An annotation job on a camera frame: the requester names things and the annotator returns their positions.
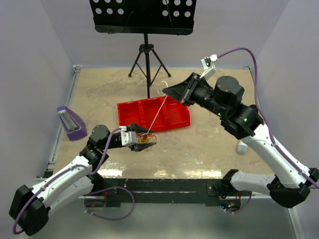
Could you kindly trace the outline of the red three-compartment bin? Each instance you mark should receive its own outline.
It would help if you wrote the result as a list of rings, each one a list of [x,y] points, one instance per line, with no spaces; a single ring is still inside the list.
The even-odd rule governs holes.
[[[171,97],[155,97],[117,104],[120,126],[136,123],[156,132],[190,126],[186,106]]]

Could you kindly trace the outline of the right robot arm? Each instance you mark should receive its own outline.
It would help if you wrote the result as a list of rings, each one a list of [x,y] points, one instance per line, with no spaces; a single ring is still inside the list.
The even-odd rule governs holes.
[[[310,187],[319,179],[319,170],[302,165],[278,141],[271,139],[257,107],[241,102],[244,88],[236,78],[219,77],[211,87],[205,79],[192,73],[162,92],[185,106],[197,104],[217,115],[229,134],[248,145],[273,170],[272,174],[229,170],[217,187],[223,198],[239,191],[256,192],[269,195],[285,208],[293,208],[306,200]]]

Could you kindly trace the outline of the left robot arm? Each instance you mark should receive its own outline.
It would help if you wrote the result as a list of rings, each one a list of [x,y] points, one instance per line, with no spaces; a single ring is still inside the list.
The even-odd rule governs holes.
[[[60,208],[84,195],[99,195],[103,191],[103,179],[98,174],[108,159],[107,151],[113,148],[129,148],[140,152],[155,142],[139,142],[139,136],[153,134],[154,130],[136,123],[120,126],[110,131],[100,124],[92,129],[86,146],[64,168],[31,187],[20,186],[14,194],[9,215],[14,220],[14,235],[32,236],[48,222]]]

